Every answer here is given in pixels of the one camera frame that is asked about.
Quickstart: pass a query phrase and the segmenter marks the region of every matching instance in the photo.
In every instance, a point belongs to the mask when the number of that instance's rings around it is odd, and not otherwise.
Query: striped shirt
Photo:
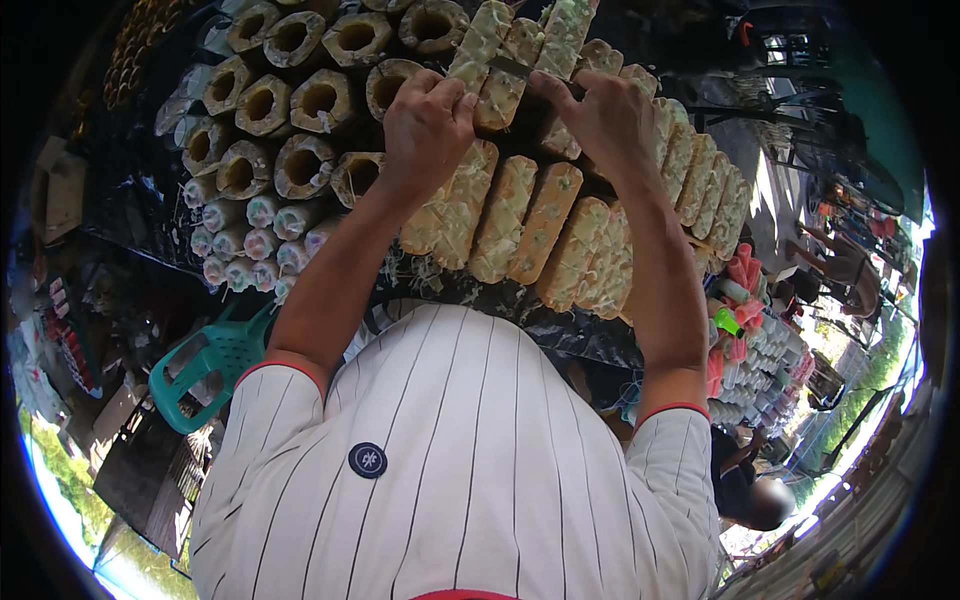
[[[351,449],[375,444],[376,478]],[[709,423],[626,456],[518,327],[425,305],[341,368],[237,385],[190,545],[201,598],[699,598],[715,572]],[[438,597],[463,597],[440,595]]]

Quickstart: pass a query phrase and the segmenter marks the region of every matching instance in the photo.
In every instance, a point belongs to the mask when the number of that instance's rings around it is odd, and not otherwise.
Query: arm
[[[800,225],[800,229],[802,229],[803,231],[806,231],[808,234],[812,235],[813,237],[823,242],[824,246],[826,246],[828,249],[834,250],[833,240],[828,238],[827,235],[822,231],[820,231],[819,229],[811,229],[811,228],[808,228],[806,225]]]
[[[363,318],[396,232],[452,175],[473,141],[476,95],[460,80],[423,69],[384,118],[386,165],[330,235],[277,317],[266,361],[296,366],[321,386]]]
[[[530,84],[554,105],[627,211],[637,257],[636,341],[644,361],[643,401],[626,452],[630,485],[639,508],[650,514],[644,532],[662,556],[664,595],[699,598],[712,580],[719,543],[707,483],[707,302],[653,160],[650,101],[620,78],[582,70],[576,81],[587,90],[582,102],[540,71]],[[662,410],[678,403],[694,410]]]
[[[750,440],[750,443],[739,448],[730,457],[724,461],[723,465],[720,466],[720,476],[722,477],[730,469],[736,467],[742,463],[745,459],[749,459],[750,462],[753,462],[756,458],[756,455],[760,451],[760,447],[767,441],[763,435],[763,427],[758,427],[754,430],[754,436]]]
[[[582,102],[545,73],[530,83],[557,108],[627,211],[637,257],[634,331],[644,364],[637,423],[677,402],[706,413],[707,302],[653,159],[653,106],[618,77],[582,70],[576,81],[587,90]]]

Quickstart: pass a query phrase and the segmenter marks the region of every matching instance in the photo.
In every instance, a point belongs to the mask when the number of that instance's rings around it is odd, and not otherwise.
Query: man
[[[793,513],[793,493],[779,479],[756,480],[754,460],[767,441],[763,427],[754,430],[750,442],[742,448],[733,438],[714,427],[713,478],[717,511],[740,525],[758,531],[773,531]]]
[[[699,598],[714,572],[703,289],[653,156],[653,108],[582,71],[531,85],[610,178],[634,239],[643,406],[626,457],[533,341],[428,304],[336,372],[400,226],[473,141],[474,94],[422,70],[379,178],[236,386],[190,544],[202,598]]]
[[[853,302],[844,304],[843,314],[855,317],[868,317],[874,314],[880,297],[880,275],[870,264],[870,256],[866,251],[843,234],[837,234],[830,239],[818,229],[810,229],[803,225],[800,225],[800,229],[823,242],[824,246],[833,251],[833,256],[820,259],[812,252],[788,241],[786,243],[787,258],[792,259],[795,254],[799,254],[827,279],[851,286],[855,297]]]

